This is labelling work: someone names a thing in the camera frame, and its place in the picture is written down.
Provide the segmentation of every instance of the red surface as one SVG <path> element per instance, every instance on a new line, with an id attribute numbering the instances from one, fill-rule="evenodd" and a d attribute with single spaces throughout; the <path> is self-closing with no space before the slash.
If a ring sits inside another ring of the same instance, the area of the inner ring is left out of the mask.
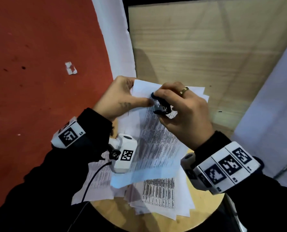
<path id="1" fill-rule="evenodd" d="M 0 206 L 111 81 L 91 0 L 0 0 Z"/>

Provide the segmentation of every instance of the black jacket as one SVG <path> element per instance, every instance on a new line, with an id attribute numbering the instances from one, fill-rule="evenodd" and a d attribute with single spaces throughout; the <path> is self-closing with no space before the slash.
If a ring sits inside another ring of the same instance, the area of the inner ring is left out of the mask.
<path id="1" fill-rule="evenodd" d="M 73 195 L 82 188 L 88 163 L 101 159 L 106 151 L 112 123 L 92 109 L 78 117 L 92 144 L 67 149 L 53 148 L 44 162 L 14 187 L 0 207 L 0 231 L 67 231 L 85 203 L 71 206 Z M 201 162 L 230 143 L 221 132 L 197 150 Z M 261 171 L 226 192 L 234 201 L 242 224 L 251 231 L 287 227 L 287 188 Z M 78 218 L 71 231 L 93 223 L 104 226 L 105 219 L 89 204 L 91 216 Z"/>

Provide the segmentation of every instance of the black sleeve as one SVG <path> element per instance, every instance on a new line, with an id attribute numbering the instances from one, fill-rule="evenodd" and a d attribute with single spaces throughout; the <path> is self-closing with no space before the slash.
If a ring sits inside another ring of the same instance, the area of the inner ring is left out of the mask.
<path id="1" fill-rule="evenodd" d="M 7 195 L 0 207 L 0 231 L 44 231 L 48 226 L 67 231 L 72 197 L 82 188 L 88 163 L 106 151 L 112 130 L 112 123 L 90 108 L 77 121 L 91 142 L 53 148 Z"/>
<path id="2" fill-rule="evenodd" d="M 195 150 L 196 165 L 229 143 L 230 139 L 216 131 Z M 284 230 L 287 228 L 287 187 L 264 175 L 261 170 L 228 189 L 226 193 L 236 206 L 239 220 L 248 230 Z"/>

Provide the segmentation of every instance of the wrist band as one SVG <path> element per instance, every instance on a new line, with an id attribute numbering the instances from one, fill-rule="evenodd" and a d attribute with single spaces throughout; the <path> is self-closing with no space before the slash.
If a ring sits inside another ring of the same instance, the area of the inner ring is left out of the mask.
<path id="1" fill-rule="evenodd" d="M 231 142 L 194 167 L 194 153 L 181 160 L 181 166 L 198 190 L 213 195 L 223 193 L 255 172 L 260 164 L 237 142 Z"/>
<path id="2" fill-rule="evenodd" d="M 77 139 L 85 134 L 83 128 L 78 124 L 77 118 L 73 117 L 67 124 L 58 130 L 51 140 L 53 146 L 57 148 L 67 148 Z"/>

